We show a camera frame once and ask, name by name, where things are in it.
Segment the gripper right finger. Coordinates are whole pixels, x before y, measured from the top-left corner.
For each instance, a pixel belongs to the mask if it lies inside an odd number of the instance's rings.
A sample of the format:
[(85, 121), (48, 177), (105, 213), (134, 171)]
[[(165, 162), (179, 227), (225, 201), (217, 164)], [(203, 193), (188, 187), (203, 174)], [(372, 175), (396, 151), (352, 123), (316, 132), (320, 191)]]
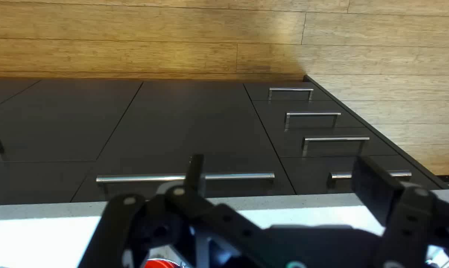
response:
[(449, 255), (449, 202), (419, 185), (403, 185), (369, 157), (353, 166), (353, 191), (385, 227), (374, 268), (424, 268), (430, 245)]

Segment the dark drawer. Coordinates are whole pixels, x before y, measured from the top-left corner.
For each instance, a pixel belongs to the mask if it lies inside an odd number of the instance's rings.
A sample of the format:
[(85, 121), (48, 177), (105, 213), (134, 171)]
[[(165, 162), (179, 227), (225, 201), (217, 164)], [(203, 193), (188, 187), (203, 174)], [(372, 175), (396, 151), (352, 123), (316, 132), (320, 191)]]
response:
[[(371, 156), (370, 158), (386, 171), (410, 170), (412, 177), (408, 183), (421, 185), (431, 190), (442, 188), (401, 156)], [(283, 158), (281, 161), (296, 193), (315, 195), (352, 193), (351, 180), (337, 181), (335, 188), (327, 187), (326, 182), (330, 172), (351, 173), (356, 159), (355, 156), (303, 157)]]
[(376, 134), (364, 127), (357, 128), (291, 128), (287, 131), (271, 129), (270, 139), (279, 157), (302, 157), (302, 140), (305, 136), (369, 136), (361, 154), (360, 142), (311, 142), (306, 157), (337, 157), (357, 155), (395, 155), (396, 151)]
[(313, 83), (245, 83), (250, 98), (254, 101), (307, 101), (308, 93), (274, 92), (268, 100), (270, 87), (308, 87), (313, 88), (312, 101), (327, 101), (330, 97)]
[[(340, 111), (335, 128), (362, 127), (349, 112), (334, 101), (253, 101), (253, 105), (266, 128), (284, 129), (284, 119), (289, 111)], [(333, 117), (291, 117), (291, 128), (333, 128)]]

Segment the wide dark cabinet door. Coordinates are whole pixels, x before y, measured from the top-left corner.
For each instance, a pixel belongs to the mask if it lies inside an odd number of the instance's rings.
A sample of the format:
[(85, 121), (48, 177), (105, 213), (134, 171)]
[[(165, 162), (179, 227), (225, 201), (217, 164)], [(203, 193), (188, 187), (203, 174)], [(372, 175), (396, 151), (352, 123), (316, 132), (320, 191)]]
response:
[(155, 195), (161, 182), (185, 175), (204, 155), (206, 197), (294, 195), (295, 191), (241, 83), (144, 82), (72, 202)]

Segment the red round object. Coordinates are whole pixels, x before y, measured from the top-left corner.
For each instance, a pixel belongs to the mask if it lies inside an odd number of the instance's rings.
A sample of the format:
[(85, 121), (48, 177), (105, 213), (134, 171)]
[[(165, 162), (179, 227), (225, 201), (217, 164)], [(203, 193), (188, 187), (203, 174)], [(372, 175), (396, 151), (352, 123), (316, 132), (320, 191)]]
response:
[(146, 261), (143, 268), (185, 268), (185, 267), (165, 258), (150, 258)]

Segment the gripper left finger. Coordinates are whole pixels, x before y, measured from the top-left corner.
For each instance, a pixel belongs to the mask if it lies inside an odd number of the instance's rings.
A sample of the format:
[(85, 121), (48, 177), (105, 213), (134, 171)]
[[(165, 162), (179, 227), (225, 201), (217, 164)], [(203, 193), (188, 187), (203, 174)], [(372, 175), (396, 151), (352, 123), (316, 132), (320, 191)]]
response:
[(227, 205), (203, 197), (204, 156), (192, 156), (182, 184), (146, 200), (109, 200), (78, 268), (146, 268), (169, 246), (192, 268), (270, 268), (263, 231)]

